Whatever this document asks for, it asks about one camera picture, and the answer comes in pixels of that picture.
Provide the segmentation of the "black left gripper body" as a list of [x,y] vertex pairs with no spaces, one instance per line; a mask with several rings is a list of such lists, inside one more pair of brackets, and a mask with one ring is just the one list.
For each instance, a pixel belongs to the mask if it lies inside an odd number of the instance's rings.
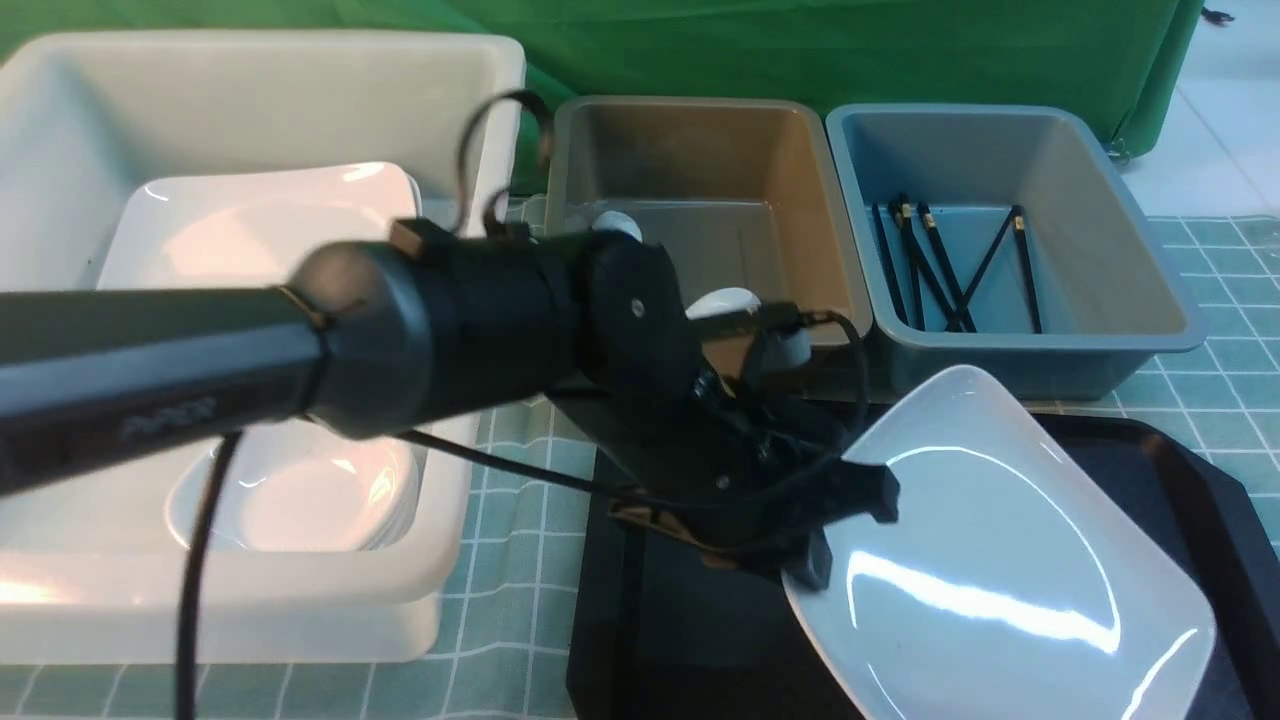
[[787,547],[812,532],[782,528],[780,496],[803,473],[842,462],[851,443],[847,415],[714,380],[671,406],[593,386],[548,398],[612,464],[584,487],[611,518],[756,575],[781,574]]

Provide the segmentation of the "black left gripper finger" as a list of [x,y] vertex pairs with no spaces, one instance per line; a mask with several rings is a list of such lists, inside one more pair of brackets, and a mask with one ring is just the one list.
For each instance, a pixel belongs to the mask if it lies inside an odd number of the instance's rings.
[[824,591],[829,587],[832,564],[826,532],[812,530],[787,547],[780,571],[805,591]]
[[884,464],[827,462],[803,473],[780,496],[780,521],[787,530],[813,530],[858,515],[895,524],[899,497],[899,478]]

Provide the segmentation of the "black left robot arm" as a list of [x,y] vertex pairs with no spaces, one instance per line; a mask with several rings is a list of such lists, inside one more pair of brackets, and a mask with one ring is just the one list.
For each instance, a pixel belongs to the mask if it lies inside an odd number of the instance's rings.
[[352,439],[545,395],[628,477],[628,520],[714,559],[812,571],[820,533],[899,519],[842,423],[764,389],[765,340],[851,323],[767,304],[691,319],[663,247],[620,232],[338,242],[260,288],[6,292],[3,493],[307,418]]

